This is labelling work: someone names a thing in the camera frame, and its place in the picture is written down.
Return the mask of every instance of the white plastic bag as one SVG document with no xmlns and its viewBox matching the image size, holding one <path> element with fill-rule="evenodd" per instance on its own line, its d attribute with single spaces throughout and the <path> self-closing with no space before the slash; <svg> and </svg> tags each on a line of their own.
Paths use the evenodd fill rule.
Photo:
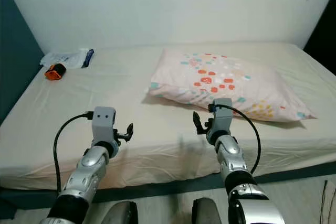
<svg viewBox="0 0 336 224">
<path fill-rule="evenodd" d="M 49 52 L 42 59 L 40 64 L 49 68 L 53 64 L 61 63 L 67 69 L 81 68 L 89 49 L 81 48 L 77 52 Z"/>
</svg>

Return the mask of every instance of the dark teal wall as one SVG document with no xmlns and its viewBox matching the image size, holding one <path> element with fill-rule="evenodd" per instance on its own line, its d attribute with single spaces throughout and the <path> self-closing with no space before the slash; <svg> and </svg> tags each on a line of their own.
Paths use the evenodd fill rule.
<svg viewBox="0 0 336 224">
<path fill-rule="evenodd" d="M 14 0 L 0 3 L 0 124 L 40 69 L 43 57 Z"/>
</svg>

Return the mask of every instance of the pillow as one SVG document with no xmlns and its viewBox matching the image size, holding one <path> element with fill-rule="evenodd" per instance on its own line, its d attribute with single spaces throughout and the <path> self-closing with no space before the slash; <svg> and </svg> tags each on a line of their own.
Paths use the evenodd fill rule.
<svg viewBox="0 0 336 224">
<path fill-rule="evenodd" d="M 215 54 L 165 49 L 149 94 L 207 109 L 215 98 L 231 98 L 249 118 L 290 122 L 313 117 L 272 68 Z"/>
</svg>

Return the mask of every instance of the floor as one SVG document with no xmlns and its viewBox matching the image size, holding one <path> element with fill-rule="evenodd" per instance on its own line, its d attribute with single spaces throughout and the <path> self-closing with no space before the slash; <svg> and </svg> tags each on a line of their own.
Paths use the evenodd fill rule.
<svg viewBox="0 0 336 224">
<path fill-rule="evenodd" d="M 277 205 L 286 224 L 319 223 L 321 195 L 325 180 L 336 184 L 336 175 L 328 175 L 286 182 L 261 184 L 269 198 Z M 225 189 L 194 191 L 190 193 L 139 198 L 136 202 L 139 224 L 191 223 L 191 210 L 194 199 L 208 197 L 213 199 L 222 218 L 227 224 L 227 196 Z M 93 204 L 85 223 L 100 223 L 104 214 L 116 201 Z M 18 210 L 14 220 L 2 220 L 0 224 L 39 223 L 47 216 L 49 209 Z"/>
</svg>

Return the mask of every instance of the mattress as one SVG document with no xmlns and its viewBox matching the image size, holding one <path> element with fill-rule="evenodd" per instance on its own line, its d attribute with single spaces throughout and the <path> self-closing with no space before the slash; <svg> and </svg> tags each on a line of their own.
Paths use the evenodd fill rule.
<svg viewBox="0 0 336 224">
<path fill-rule="evenodd" d="M 275 67 L 317 119 L 292 123 L 255 122 L 262 144 L 254 175 L 336 161 L 336 76 L 291 44 L 190 44 L 96 49 L 86 69 L 68 70 L 48 81 L 45 68 L 0 126 L 0 186 L 55 189 L 52 144 L 60 126 L 96 106 L 117 111 L 115 128 L 134 124 L 129 143 L 122 142 L 110 160 L 100 188 L 164 183 L 219 172 L 213 146 L 197 136 L 196 110 L 203 121 L 212 116 L 192 105 L 147 95 L 151 75 L 163 48 L 230 55 Z M 231 133 L 252 167 L 257 141 L 243 119 L 234 118 Z M 62 183 L 92 141 L 91 121 L 78 119 L 62 132 L 58 144 Z"/>
</svg>

